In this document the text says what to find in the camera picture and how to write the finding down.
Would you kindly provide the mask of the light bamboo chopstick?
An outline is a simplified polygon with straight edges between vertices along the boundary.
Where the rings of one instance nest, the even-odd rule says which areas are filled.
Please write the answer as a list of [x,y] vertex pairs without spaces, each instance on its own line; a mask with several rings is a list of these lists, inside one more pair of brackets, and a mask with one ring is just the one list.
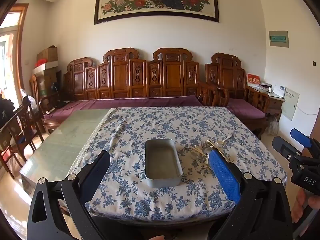
[[193,150],[195,150],[196,152],[198,152],[201,155],[207,155],[207,153],[204,153],[201,149],[199,149],[198,147],[192,147]]
[[234,161],[230,158],[227,158],[223,152],[222,152],[222,149],[217,145],[217,144],[214,144],[212,143],[210,140],[207,140],[207,142],[210,144],[210,146],[212,146],[212,148],[216,149],[223,157],[224,159],[227,161],[227,162],[230,162],[230,163],[234,163]]

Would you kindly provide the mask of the steel spoon cutout handle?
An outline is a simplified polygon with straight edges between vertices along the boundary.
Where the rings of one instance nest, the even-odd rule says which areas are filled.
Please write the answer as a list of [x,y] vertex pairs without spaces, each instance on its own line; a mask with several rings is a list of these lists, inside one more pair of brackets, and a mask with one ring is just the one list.
[[203,149],[203,153],[204,154],[209,154],[212,150],[213,150],[212,147],[206,147],[206,148]]

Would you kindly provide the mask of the white plastic bag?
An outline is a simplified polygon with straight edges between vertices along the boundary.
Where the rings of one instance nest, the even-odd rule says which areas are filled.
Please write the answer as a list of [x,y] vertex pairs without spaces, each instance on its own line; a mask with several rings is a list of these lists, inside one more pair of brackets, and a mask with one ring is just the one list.
[[279,132],[279,124],[275,115],[270,115],[267,119],[268,126],[265,133],[268,135],[276,136]]

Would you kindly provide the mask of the wooden side table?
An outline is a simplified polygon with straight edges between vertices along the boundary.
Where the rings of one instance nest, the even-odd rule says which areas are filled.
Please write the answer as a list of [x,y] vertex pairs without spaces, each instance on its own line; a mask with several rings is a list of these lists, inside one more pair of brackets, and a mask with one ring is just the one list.
[[284,98],[270,95],[260,88],[246,86],[245,100],[255,108],[264,112],[267,117],[274,116],[279,121],[282,113]]

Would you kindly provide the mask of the white telephone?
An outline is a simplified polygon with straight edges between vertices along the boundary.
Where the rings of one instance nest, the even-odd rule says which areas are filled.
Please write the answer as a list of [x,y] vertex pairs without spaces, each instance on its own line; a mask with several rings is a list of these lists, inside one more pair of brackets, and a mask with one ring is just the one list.
[[279,98],[283,98],[285,96],[285,92],[286,92],[285,86],[281,86],[281,85],[272,86],[272,93]]

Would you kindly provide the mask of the blue floral tablecloth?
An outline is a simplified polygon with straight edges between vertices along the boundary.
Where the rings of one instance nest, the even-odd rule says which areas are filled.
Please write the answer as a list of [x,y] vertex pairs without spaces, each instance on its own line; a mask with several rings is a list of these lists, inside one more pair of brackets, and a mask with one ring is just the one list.
[[266,146],[224,107],[113,108],[69,172],[109,153],[110,166],[85,204],[91,215],[133,223],[209,220],[234,207],[202,154],[219,140],[220,152],[241,172],[287,181]]

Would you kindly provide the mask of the red greeting card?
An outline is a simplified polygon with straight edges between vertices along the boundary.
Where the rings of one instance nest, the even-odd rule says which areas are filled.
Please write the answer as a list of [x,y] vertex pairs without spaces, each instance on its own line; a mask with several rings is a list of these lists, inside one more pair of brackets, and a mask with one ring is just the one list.
[[260,86],[260,76],[247,73],[247,85],[252,87],[259,87]]

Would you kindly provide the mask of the steel fork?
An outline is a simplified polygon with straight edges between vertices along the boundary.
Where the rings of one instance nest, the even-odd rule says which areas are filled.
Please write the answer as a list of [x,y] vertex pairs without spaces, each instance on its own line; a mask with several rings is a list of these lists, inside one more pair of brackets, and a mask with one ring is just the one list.
[[206,148],[208,147],[208,142],[207,141],[201,141],[201,148]]

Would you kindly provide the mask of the dark wooden side chair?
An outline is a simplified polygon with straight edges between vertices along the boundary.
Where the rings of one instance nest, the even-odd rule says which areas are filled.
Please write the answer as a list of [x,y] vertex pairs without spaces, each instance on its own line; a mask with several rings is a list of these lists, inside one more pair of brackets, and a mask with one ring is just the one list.
[[19,159],[27,161],[25,148],[30,146],[32,151],[37,150],[33,142],[36,137],[44,142],[31,102],[26,96],[23,98],[22,105],[14,111],[13,117],[1,128],[1,164],[11,178],[15,176],[8,162],[14,159],[18,166],[22,167]]

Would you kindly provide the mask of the grey metal rectangular tray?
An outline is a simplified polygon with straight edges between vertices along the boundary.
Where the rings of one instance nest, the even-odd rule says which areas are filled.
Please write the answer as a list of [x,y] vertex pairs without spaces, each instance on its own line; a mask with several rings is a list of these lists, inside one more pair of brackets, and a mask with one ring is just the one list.
[[145,177],[151,188],[175,187],[183,170],[172,139],[151,139],[145,142]]

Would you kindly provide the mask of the stacked cardboard boxes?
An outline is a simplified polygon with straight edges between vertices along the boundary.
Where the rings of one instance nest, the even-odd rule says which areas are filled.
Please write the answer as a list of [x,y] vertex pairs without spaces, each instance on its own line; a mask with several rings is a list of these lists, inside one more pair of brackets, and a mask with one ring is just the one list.
[[34,90],[39,100],[54,93],[52,85],[57,82],[58,66],[56,46],[49,46],[37,54],[32,77],[35,78]]

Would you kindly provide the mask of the carved wooden long sofa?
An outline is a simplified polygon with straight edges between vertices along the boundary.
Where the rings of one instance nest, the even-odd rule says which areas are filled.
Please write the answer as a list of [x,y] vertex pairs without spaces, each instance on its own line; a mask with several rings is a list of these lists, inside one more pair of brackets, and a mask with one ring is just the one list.
[[63,76],[62,95],[40,101],[45,128],[54,130],[65,120],[56,116],[57,102],[109,102],[112,99],[151,99],[195,96],[203,106],[227,106],[229,92],[200,80],[199,63],[183,48],[159,48],[151,61],[140,59],[134,48],[110,50],[102,64],[83,57],[71,61]]

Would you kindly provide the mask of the white wall distribution box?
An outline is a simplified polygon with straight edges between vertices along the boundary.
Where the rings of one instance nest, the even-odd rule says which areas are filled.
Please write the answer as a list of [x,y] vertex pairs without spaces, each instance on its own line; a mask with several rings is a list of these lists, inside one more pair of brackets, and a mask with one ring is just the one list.
[[281,107],[282,115],[292,121],[297,108],[299,93],[285,87],[284,99],[285,101]]

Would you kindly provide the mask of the grey wall electrical panel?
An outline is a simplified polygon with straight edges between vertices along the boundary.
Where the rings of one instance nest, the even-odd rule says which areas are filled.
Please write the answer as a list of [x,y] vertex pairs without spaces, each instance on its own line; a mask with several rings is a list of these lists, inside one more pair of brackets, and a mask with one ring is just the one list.
[[269,31],[269,42],[272,47],[289,48],[288,31]]

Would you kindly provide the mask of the wooden door frame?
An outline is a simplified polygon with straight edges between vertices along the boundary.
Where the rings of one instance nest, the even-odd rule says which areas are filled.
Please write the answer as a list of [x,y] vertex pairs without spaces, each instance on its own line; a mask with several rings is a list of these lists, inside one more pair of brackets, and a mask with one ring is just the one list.
[[23,37],[23,27],[25,22],[25,17],[28,10],[28,3],[15,3],[11,9],[10,13],[19,13],[19,20],[17,22],[16,34],[15,34],[15,56],[13,59],[14,63],[14,80],[15,80],[15,90],[17,95],[17,100],[19,104],[22,103],[22,96],[20,89],[24,89],[23,83],[23,72],[22,72],[22,37]]

